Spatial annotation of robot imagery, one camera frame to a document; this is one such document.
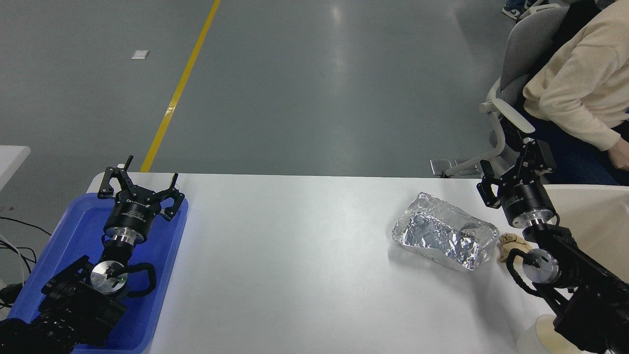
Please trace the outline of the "person's hand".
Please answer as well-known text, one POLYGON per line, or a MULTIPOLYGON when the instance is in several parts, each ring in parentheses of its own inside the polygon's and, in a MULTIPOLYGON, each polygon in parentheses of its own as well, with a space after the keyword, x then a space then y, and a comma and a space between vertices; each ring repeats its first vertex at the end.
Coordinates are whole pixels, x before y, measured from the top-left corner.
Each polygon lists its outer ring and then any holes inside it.
POLYGON ((623 138, 618 139, 611 148, 606 150, 613 168, 622 171, 629 170, 629 142, 623 138))

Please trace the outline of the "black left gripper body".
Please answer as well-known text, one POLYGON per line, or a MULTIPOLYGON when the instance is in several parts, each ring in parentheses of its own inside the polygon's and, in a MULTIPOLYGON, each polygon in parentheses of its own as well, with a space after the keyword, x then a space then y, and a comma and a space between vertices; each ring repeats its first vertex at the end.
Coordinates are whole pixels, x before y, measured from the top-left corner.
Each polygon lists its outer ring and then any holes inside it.
POLYGON ((134 193, 130 190, 119 191, 114 199, 114 207, 104 224, 104 233, 114 236, 121 229, 133 230, 141 236, 148 236, 153 221, 161 211, 159 201, 148 202, 155 194, 145 188, 134 193))

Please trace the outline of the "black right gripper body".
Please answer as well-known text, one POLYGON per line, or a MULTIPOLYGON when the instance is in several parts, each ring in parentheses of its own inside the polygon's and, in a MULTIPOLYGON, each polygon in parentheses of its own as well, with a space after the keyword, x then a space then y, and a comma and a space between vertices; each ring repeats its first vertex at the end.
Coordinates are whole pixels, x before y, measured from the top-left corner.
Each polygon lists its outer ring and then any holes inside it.
POLYGON ((499 187, 499 201, 510 225, 548 223, 556 210, 543 184, 517 184, 499 187))

